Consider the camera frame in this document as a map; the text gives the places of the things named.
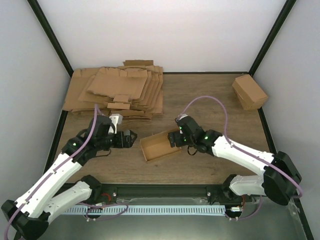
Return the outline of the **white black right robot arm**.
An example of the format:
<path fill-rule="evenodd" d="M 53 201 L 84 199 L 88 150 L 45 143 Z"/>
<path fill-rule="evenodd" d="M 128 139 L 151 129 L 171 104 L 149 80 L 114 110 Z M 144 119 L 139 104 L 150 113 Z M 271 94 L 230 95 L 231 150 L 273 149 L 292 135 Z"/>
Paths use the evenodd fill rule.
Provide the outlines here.
<path fill-rule="evenodd" d="M 203 130 L 186 114 L 175 121 L 178 129 L 167 135 L 172 148 L 194 148 L 197 153 L 229 160 L 254 173 L 250 176 L 231 174 L 222 188 L 225 200 L 232 202 L 242 195 L 261 195 L 286 206 L 297 196 L 302 176 L 285 152 L 273 154 L 247 147 L 216 130 Z"/>

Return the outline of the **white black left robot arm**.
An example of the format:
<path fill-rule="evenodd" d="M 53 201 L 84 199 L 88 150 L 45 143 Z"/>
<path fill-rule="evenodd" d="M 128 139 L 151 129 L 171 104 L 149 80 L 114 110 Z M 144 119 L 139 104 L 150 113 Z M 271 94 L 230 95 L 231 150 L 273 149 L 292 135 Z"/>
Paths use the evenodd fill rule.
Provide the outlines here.
<path fill-rule="evenodd" d="M 98 115 L 87 129 L 69 139 L 52 166 L 22 196 L 6 200 L 1 210 L 12 226 L 26 240 L 37 240 L 55 218 L 79 203 L 93 204 L 102 196 L 102 184 L 86 175 L 71 188 L 58 193 L 65 182 L 100 151 L 131 148 L 137 134 L 131 130 L 118 131 L 122 116 Z"/>

